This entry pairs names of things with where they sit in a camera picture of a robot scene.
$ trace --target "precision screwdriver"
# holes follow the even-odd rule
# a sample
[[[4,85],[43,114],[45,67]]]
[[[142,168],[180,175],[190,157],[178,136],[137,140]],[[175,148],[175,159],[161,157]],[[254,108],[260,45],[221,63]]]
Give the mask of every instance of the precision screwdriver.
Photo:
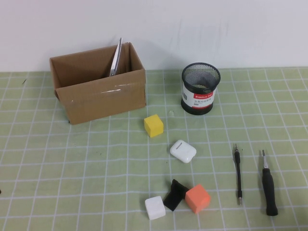
[[[263,153],[263,176],[262,176],[262,184],[263,190],[266,199],[266,214],[268,216],[276,216],[278,215],[278,209],[275,203],[275,187],[274,187],[274,180],[270,174],[269,165],[266,161],[265,152],[262,150]]]
[[[240,205],[242,205],[242,183],[241,183],[241,170],[240,170],[240,152],[235,144],[234,159],[237,171],[237,197],[239,198]]]

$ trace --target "yellow cube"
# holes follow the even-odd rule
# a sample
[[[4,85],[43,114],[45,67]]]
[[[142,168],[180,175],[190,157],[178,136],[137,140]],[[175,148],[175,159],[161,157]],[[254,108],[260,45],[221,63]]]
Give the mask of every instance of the yellow cube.
[[[164,132],[164,124],[157,114],[144,119],[144,128],[150,137],[157,136]]]

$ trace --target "mesh pen holder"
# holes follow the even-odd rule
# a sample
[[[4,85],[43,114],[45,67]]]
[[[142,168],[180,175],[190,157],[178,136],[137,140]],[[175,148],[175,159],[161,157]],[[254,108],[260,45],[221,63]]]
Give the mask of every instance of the mesh pen holder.
[[[213,108],[220,73],[214,66],[193,63],[182,72],[182,108],[192,115],[204,115]]]

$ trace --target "black object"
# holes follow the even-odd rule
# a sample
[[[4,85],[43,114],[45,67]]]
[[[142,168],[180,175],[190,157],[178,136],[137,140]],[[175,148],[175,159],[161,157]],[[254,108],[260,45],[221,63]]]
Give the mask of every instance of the black object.
[[[235,152],[234,152],[234,159],[236,163],[236,171],[237,171],[237,197],[239,198],[240,205],[242,205],[242,183],[241,183],[241,169],[240,169],[240,152],[237,149],[237,146],[235,144]]]
[[[193,63],[184,68],[182,72],[184,87],[193,94],[209,95],[220,82],[220,73],[214,66],[206,63]],[[187,95],[183,92],[183,98],[187,100]],[[211,111],[213,103],[207,107],[193,107],[181,100],[182,108],[192,115],[204,115]]]
[[[173,179],[171,184],[171,191],[165,198],[164,205],[171,211],[174,211],[181,200],[185,199],[185,195],[188,190],[188,188]]]
[[[263,153],[263,170],[262,170],[262,184],[263,190],[266,199],[266,214],[268,216],[276,216],[278,215],[278,209],[275,203],[275,187],[274,187],[274,180],[270,174],[270,169],[268,163],[266,161],[265,152],[262,150]]]

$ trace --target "open cardboard box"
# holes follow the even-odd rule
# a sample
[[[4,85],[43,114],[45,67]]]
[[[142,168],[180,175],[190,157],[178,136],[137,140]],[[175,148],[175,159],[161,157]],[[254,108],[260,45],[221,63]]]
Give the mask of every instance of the open cardboard box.
[[[54,93],[71,124],[142,108],[145,70],[131,43],[123,43],[115,76],[116,46],[50,58]]]

